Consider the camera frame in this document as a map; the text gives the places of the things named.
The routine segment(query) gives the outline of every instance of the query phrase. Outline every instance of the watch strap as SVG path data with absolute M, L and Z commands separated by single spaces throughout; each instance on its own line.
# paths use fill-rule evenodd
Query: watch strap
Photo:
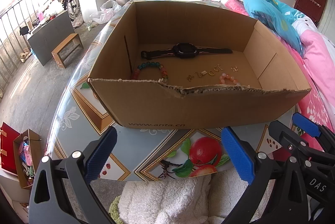
M 166 56 L 174 56 L 175 53 L 172 49 L 163 49 L 163 50 L 154 50 L 154 51 L 141 51 L 142 59 L 151 60 L 157 57 L 166 57 Z
M 231 49 L 215 49 L 211 47 L 197 47 L 197 53 L 200 54 L 231 54 Z
M 211 47 L 197 47 L 197 54 L 231 54 L 231 49 L 217 49 Z M 143 59 L 151 60 L 157 57 L 175 56 L 173 49 L 163 49 L 154 51 L 141 51 Z

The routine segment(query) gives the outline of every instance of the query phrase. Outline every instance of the window railing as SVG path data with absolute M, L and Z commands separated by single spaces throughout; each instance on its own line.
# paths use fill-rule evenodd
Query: window railing
M 37 18 L 40 1 L 17 0 L 0 12 L 0 90 L 3 94 L 21 64 L 20 53 L 30 47 L 26 37 L 20 35 L 20 27 L 29 26 Z

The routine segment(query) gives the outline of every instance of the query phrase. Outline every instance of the blue pillow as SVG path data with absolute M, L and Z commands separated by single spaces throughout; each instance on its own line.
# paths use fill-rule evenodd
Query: blue pillow
M 243 0 L 248 14 L 261 21 L 265 26 L 277 32 L 301 57 L 304 49 L 292 23 L 304 14 L 279 0 Z

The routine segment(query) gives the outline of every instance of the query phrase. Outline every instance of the white fluffy cloth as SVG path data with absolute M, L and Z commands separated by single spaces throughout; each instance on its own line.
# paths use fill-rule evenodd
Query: white fluffy cloth
M 270 180 L 264 196 L 252 217 L 252 221 L 259 219 L 269 201 L 275 180 Z M 236 169 L 215 173 L 213 175 L 208 195 L 209 224 L 221 224 L 237 204 L 248 183 L 241 180 Z
M 126 224 L 203 224 L 211 175 L 160 182 L 127 182 L 120 201 Z

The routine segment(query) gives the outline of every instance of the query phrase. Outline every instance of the watch face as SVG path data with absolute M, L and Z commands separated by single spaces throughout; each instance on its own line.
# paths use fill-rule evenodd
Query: watch face
M 196 48 L 194 45 L 189 44 L 189 43 L 180 43 L 177 44 L 178 50 L 182 53 L 195 53 Z

